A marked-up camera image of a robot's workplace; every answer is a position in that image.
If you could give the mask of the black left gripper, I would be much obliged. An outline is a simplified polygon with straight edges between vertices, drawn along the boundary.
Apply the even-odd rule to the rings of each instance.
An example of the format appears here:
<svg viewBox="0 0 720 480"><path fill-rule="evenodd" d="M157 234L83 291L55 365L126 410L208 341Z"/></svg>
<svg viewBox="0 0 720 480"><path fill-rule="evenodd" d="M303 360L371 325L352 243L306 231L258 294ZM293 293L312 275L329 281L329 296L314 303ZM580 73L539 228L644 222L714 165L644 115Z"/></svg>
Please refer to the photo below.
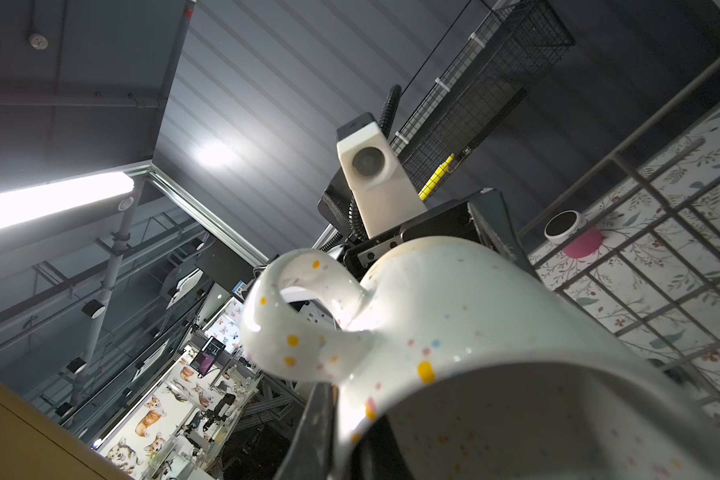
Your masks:
<svg viewBox="0 0 720 480"><path fill-rule="evenodd" d="M484 188L462 200L449 200L369 238L360 238L353 232L349 206L350 189L344 174L339 171L319 200L318 211L338 232L338 237L328 241L324 249L336 249L339 262L356 279L361 279L390 250L430 236L449 236L479 243L533 278L538 277L519 242L506 202L495 189Z"/></svg>

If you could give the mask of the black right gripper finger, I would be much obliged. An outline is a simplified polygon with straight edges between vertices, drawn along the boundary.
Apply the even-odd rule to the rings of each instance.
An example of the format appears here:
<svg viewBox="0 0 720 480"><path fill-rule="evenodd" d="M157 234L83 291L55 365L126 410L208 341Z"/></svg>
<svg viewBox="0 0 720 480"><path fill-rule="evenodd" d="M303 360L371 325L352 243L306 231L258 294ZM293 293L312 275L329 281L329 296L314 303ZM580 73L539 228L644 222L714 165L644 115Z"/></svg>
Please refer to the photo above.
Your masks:
<svg viewBox="0 0 720 480"><path fill-rule="evenodd" d="M317 383L275 480L325 480L333 465L334 387Z"/></svg>

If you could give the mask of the white mug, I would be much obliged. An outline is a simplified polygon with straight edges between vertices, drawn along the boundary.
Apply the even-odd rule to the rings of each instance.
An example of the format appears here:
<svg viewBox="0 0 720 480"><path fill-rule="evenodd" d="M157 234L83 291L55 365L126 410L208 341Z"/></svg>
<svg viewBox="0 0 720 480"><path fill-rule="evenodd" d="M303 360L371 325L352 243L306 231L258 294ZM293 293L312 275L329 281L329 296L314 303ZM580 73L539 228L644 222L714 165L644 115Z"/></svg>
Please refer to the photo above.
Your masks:
<svg viewBox="0 0 720 480"><path fill-rule="evenodd" d="M337 389L331 479L720 479L720 431L695 402L475 242L416 239L361 279L287 253L240 334L265 372Z"/></svg>

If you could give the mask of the yellow highlighter in basket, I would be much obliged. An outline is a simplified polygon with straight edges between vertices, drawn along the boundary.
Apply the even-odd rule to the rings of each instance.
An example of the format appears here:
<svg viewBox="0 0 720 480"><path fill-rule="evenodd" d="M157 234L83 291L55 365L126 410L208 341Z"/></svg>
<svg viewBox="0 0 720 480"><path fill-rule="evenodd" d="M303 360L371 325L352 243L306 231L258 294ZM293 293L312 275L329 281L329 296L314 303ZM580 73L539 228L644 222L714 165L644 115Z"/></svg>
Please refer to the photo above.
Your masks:
<svg viewBox="0 0 720 480"><path fill-rule="evenodd" d="M454 155L451 154L435 169L429 179L425 182L424 186L421 188L418 194L421 201L426 201L430 197L430 195L436 190L441 181L450 173L450 165L453 159Z"/></svg>

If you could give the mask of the pink tape roll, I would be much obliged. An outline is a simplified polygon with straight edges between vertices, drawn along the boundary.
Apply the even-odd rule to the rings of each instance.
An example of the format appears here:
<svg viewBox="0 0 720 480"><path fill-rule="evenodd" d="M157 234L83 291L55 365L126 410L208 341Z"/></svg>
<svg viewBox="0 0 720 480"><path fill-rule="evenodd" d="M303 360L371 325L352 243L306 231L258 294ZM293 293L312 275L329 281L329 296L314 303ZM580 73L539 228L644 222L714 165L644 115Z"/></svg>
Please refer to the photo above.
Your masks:
<svg viewBox="0 0 720 480"><path fill-rule="evenodd" d="M604 241L600 230L576 210L566 210L552 217L544 227L544 235L556 246L570 240L562 252L576 260L594 254Z"/></svg>

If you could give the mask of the ceiling light bar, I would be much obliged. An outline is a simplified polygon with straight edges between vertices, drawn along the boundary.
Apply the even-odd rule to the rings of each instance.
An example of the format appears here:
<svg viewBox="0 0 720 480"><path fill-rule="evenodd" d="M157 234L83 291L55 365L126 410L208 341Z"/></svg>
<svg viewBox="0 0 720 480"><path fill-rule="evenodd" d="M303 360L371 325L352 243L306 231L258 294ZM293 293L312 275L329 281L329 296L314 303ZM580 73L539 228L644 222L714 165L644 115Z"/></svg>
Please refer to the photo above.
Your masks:
<svg viewBox="0 0 720 480"><path fill-rule="evenodd" d="M77 177L0 193L0 230L129 194L134 180L123 172Z"/></svg>

